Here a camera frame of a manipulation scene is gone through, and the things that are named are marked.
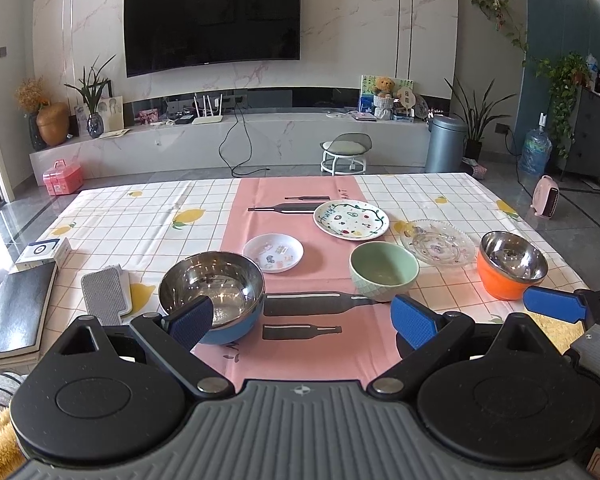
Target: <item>gray floor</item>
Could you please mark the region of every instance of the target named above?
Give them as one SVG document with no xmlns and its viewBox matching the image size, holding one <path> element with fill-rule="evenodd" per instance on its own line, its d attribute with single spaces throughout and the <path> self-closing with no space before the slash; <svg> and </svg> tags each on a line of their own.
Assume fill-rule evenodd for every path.
<svg viewBox="0 0 600 480">
<path fill-rule="evenodd" d="M 600 195 L 565 191 L 562 193 L 552 219 L 539 219 L 529 210 L 531 198 L 525 191 L 533 191 L 535 181 L 523 180 L 521 186 L 515 166 L 484 162 L 487 176 L 483 184 L 512 206 L 525 218 L 576 270 L 590 288 L 600 289 Z M 243 168 L 244 173 L 257 168 Z M 422 168 L 399 166 L 370 166 L 369 174 L 419 173 Z M 318 166 L 275 166 L 258 171 L 253 176 L 312 176 L 320 175 Z M 201 178 L 230 178 L 228 168 L 207 170 L 163 171 L 85 182 L 82 189 L 94 189 L 125 184 L 145 184 L 170 180 Z M 561 187 L 590 190 L 577 179 L 560 183 Z M 0 281 L 23 248 L 36 240 L 77 195 L 49 197 L 44 188 L 32 187 L 18 199 L 0 210 Z"/>
</svg>

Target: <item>black notebook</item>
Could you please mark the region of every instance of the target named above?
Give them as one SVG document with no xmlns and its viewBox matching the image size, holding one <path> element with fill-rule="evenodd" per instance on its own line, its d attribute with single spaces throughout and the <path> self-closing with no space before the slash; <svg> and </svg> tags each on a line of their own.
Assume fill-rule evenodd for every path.
<svg viewBox="0 0 600 480">
<path fill-rule="evenodd" d="M 40 349 L 55 262 L 9 274 L 0 284 L 0 359 Z"/>
</svg>

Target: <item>stool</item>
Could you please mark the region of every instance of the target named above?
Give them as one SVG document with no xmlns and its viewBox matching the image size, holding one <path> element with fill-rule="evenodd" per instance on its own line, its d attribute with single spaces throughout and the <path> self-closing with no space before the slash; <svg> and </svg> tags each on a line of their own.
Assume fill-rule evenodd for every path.
<svg viewBox="0 0 600 480">
<path fill-rule="evenodd" d="M 365 173 L 365 153 L 372 147 L 371 137 L 367 134 L 341 134 L 335 140 L 323 142 L 320 146 L 324 150 L 320 172 L 326 171 L 334 176 Z M 349 163 L 350 171 L 336 171 L 336 165 L 341 159 Z"/>
</svg>

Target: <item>television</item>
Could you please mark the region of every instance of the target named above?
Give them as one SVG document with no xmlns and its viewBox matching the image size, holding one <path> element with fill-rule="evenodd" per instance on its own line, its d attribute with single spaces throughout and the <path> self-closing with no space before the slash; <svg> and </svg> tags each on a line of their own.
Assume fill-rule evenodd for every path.
<svg viewBox="0 0 600 480">
<path fill-rule="evenodd" d="M 127 77 L 300 59 L 300 0 L 125 0 L 124 29 Z"/>
</svg>

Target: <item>marble tv cabinet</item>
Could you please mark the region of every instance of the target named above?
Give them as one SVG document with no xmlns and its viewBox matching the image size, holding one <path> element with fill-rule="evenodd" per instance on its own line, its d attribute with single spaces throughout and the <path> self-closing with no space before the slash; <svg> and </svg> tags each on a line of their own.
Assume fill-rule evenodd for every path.
<svg viewBox="0 0 600 480">
<path fill-rule="evenodd" d="M 369 134 L 373 148 L 366 154 L 371 165 L 424 167 L 429 149 L 424 122 L 361 122 L 350 116 L 329 118 L 324 113 L 245 114 L 244 121 L 253 143 L 253 155 L 244 166 L 319 165 L 320 143 L 339 134 Z M 119 176 L 168 170 L 220 168 L 222 155 L 232 165 L 249 156 L 249 141 L 242 117 L 238 123 L 228 113 L 220 123 L 173 126 L 135 126 L 123 137 L 91 139 L 77 137 L 54 148 L 31 153 L 31 165 L 38 185 L 42 174 L 56 160 L 76 160 L 85 178 Z"/>
</svg>

